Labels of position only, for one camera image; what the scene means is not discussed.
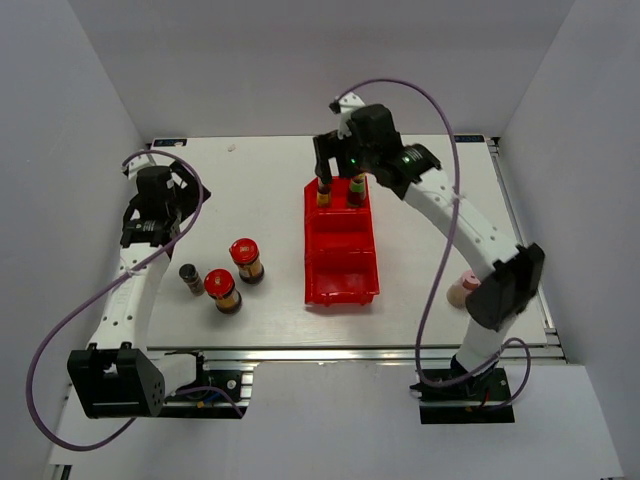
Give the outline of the yellow-label brown sauce bottle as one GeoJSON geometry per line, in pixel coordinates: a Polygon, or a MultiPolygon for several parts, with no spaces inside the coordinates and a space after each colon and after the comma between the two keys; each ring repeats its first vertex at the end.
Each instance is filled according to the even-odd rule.
{"type": "Polygon", "coordinates": [[[321,179],[317,180],[316,203],[318,208],[329,208],[331,206],[331,192],[330,183],[325,183],[321,179]]]}

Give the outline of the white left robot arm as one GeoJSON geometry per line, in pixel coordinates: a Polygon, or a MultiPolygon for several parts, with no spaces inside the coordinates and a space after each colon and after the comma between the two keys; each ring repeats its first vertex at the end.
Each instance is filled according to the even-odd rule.
{"type": "Polygon", "coordinates": [[[80,404],[93,419],[156,417],[179,389],[199,399],[211,387],[200,354],[147,355],[151,314],[174,246],[210,193],[178,159],[169,165],[129,160],[125,171],[136,193],[123,218],[115,283],[88,345],[67,361],[80,404]]]}

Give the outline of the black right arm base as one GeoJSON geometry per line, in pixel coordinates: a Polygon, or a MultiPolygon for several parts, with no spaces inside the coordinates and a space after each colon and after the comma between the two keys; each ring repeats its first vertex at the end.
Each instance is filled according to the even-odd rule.
{"type": "Polygon", "coordinates": [[[493,368],[478,378],[447,388],[418,381],[409,387],[418,400],[422,425],[513,424],[511,391],[505,370],[493,368]]]}

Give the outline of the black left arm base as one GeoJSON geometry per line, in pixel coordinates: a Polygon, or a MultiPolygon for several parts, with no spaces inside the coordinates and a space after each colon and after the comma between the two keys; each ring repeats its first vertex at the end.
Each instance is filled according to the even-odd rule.
{"type": "Polygon", "coordinates": [[[160,418],[240,420],[251,398],[254,365],[196,357],[195,380],[165,397],[160,418]]]}

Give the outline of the pink-lidded spice jar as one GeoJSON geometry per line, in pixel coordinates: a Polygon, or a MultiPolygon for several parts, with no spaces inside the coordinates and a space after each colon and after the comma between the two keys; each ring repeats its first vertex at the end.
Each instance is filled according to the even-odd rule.
{"type": "Polygon", "coordinates": [[[467,297],[481,285],[472,270],[464,272],[447,290],[446,298],[456,309],[466,308],[467,297]]]}

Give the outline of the small dark pepper shaker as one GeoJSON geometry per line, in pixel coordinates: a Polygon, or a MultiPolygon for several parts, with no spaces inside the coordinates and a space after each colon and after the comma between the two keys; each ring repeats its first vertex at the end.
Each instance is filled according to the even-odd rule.
{"type": "Polygon", "coordinates": [[[194,296],[200,296],[205,292],[204,283],[196,267],[191,263],[183,264],[179,268],[179,277],[189,288],[194,296]]]}

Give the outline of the green-label red sauce bottle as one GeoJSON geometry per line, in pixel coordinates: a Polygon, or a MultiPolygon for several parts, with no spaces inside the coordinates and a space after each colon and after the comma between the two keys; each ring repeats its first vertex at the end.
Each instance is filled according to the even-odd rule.
{"type": "Polygon", "coordinates": [[[366,176],[359,174],[352,177],[348,187],[346,205],[351,208],[359,208],[364,204],[366,195],[366,176]]]}

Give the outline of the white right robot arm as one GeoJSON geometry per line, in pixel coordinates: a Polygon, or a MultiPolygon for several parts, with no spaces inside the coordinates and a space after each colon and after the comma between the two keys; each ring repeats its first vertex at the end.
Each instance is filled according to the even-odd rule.
{"type": "Polygon", "coordinates": [[[463,398],[477,397],[488,385],[486,371],[511,342],[511,325],[537,293],[544,251],[502,234],[460,195],[460,180],[448,178],[429,149],[403,143],[387,107],[336,100],[330,109],[339,117],[338,128],[313,139],[321,193],[330,190],[331,160],[342,178],[373,176],[445,235],[445,249],[457,250],[479,279],[466,300],[471,319],[447,377],[420,378],[430,388],[452,387],[463,398]]]}

